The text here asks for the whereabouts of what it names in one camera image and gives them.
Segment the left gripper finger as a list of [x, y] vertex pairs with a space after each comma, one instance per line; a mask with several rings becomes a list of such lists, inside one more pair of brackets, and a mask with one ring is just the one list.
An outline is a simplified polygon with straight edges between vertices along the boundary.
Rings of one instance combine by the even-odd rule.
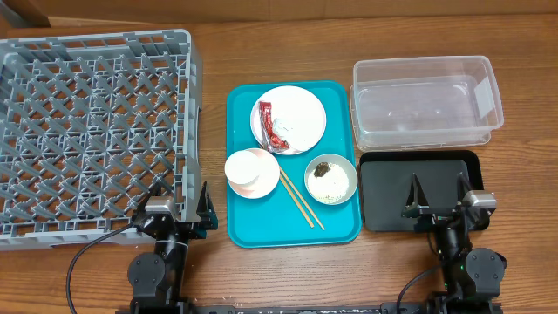
[[209, 194], [208, 183], [206, 181], [204, 181], [201, 186], [201, 195], [198, 201], [196, 214], [200, 217], [200, 225], [205, 230], [218, 229], [218, 217], [214, 210], [214, 205]]
[[155, 183], [150, 188], [149, 192], [145, 195], [145, 197], [141, 200], [138, 206], [138, 213], [139, 214], [159, 213], [161, 211], [160, 193], [161, 193], [161, 186], [159, 183]]

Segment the white round plate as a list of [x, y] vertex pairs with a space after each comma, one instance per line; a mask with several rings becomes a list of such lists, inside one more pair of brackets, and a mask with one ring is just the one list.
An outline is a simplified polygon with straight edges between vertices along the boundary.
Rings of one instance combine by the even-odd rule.
[[289, 149], [277, 154], [294, 155], [309, 151], [323, 137], [327, 116], [322, 102], [307, 89], [294, 85], [271, 88], [254, 103], [250, 114], [250, 128], [256, 141], [262, 145], [262, 129], [258, 104], [260, 101], [272, 104], [272, 120], [291, 119], [298, 125], [298, 135], [290, 142]]

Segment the grey bowl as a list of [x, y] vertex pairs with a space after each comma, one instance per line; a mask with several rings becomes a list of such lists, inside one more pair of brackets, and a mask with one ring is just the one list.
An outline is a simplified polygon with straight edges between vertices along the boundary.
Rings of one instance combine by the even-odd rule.
[[341, 155], [322, 154], [307, 166], [304, 183], [316, 201], [325, 205], [339, 205], [355, 194], [357, 170]]

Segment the pile of white rice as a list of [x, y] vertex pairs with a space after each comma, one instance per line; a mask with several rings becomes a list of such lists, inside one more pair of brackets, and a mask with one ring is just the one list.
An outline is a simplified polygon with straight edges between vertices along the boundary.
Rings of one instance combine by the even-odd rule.
[[307, 188], [316, 200], [331, 204], [344, 198], [350, 185], [349, 177], [338, 164], [330, 163], [330, 171], [323, 177], [316, 178], [314, 170], [307, 177]]

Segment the wooden chopstick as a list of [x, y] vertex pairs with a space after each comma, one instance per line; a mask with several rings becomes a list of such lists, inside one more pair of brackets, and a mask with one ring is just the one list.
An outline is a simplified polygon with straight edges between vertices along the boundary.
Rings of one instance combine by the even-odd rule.
[[316, 215], [315, 211], [312, 209], [312, 207], [308, 204], [308, 202], [304, 199], [304, 197], [302, 196], [301, 192], [298, 190], [298, 188], [296, 187], [296, 185], [292, 182], [292, 180], [287, 176], [287, 174], [284, 172], [284, 170], [279, 167], [280, 169], [280, 173], [282, 173], [284, 175], [284, 177], [286, 178], [287, 182], [290, 184], [291, 188], [293, 189], [293, 191], [296, 193], [296, 196], [298, 196], [301, 204], [303, 205], [303, 208], [305, 209], [305, 211], [308, 213], [310, 219], [314, 222], [315, 225], [317, 225], [321, 230], [325, 230], [325, 227], [323, 225], [323, 223], [321, 222], [321, 220], [318, 218], [318, 216]]
[[315, 227], [314, 222], [310, 219], [308, 213], [305, 211], [305, 209], [303, 208], [303, 205], [301, 204], [298, 196], [296, 196], [296, 193], [293, 191], [293, 189], [291, 188], [290, 184], [287, 182], [286, 178], [284, 177], [284, 175], [282, 173], [280, 173], [280, 177], [279, 177], [280, 182], [283, 184], [283, 186], [285, 187], [285, 189], [287, 190], [290, 198], [293, 200], [293, 202], [296, 204], [296, 207], [299, 209], [300, 213], [302, 214], [303, 218], [305, 219], [305, 221], [309, 224], [309, 226], [313, 229]]

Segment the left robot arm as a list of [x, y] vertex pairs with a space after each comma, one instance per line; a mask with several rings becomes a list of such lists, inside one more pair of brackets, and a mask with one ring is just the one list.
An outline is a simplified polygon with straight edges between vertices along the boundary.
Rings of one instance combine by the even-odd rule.
[[133, 226], [154, 240], [152, 252], [136, 256], [127, 276], [133, 288], [131, 313], [195, 313], [193, 303], [180, 295], [189, 242], [218, 229], [206, 184], [195, 213], [197, 222], [181, 222], [174, 198], [161, 194], [156, 184], [133, 213]]

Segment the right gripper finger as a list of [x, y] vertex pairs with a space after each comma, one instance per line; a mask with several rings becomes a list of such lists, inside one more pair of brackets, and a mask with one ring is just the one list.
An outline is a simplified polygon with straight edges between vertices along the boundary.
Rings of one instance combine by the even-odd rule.
[[458, 191], [458, 202], [461, 205], [470, 205], [470, 195], [469, 192], [472, 190], [470, 181], [464, 176], [463, 173], [457, 175], [457, 191]]
[[405, 208], [402, 211], [403, 215], [422, 215], [423, 212], [429, 208], [428, 200], [419, 182], [418, 176], [412, 174], [411, 186]]

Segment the pink bowl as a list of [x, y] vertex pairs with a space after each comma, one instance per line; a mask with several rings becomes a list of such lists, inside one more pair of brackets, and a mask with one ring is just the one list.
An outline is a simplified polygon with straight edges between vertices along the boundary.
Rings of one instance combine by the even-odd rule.
[[232, 183], [228, 179], [228, 185], [241, 197], [247, 199], [259, 199], [271, 193], [280, 177], [279, 164], [276, 158], [268, 151], [261, 148], [249, 148], [248, 150], [259, 158], [260, 173], [253, 184], [240, 186]]

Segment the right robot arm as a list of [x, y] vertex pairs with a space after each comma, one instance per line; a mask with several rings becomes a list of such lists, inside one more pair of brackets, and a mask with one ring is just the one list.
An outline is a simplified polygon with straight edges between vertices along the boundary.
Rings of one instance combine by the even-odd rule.
[[[500, 282], [507, 259], [486, 248], [475, 248], [469, 233], [487, 228], [496, 209], [494, 194], [476, 190], [463, 175], [457, 175], [457, 201], [451, 208], [429, 205], [419, 178], [411, 177], [410, 192], [401, 215], [415, 218], [414, 231], [432, 235], [439, 264], [415, 276], [398, 294], [395, 310], [416, 313], [501, 313], [493, 299], [500, 294]], [[419, 280], [436, 271], [442, 273], [445, 289], [433, 292], [416, 310], [403, 305], [405, 293]]]

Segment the white paper cup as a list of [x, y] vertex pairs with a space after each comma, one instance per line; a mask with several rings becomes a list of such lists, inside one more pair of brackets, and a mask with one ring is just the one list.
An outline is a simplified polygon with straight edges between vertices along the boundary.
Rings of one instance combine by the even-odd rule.
[[224, 166], [225, 175], [236, 185], [248, 186], [253, 184], [260, 173], [260, 160], [256, 154], [242, 150], [231, 154]]

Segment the white tissue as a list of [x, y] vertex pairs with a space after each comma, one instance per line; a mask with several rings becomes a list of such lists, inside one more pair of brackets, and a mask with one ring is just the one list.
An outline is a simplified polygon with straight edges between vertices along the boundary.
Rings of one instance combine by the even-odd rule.
[[298, 135], [298, 125], [291, 119], [274, 119], [272, 130], [280, 140], [287, 142], [294, 140]]

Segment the brown food scrap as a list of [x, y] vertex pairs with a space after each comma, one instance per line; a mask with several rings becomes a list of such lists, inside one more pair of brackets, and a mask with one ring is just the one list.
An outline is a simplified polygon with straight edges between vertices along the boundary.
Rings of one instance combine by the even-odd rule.
[[316, 165], [313, 175], [316, 178], [325, 176], [330, 171], [330, 163], [329, 162], [320, 162]]

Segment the red snack wrapper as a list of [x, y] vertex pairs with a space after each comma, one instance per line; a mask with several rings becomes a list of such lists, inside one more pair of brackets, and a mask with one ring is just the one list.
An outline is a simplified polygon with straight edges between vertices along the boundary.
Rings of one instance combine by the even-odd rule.
[[282, 140], [273, 131], [272, 104], [270, 102], [260, 101], [258, 110], [263, 136], [262, 145], [271, 153], [280, 153], [288, 150], [288, 142]]

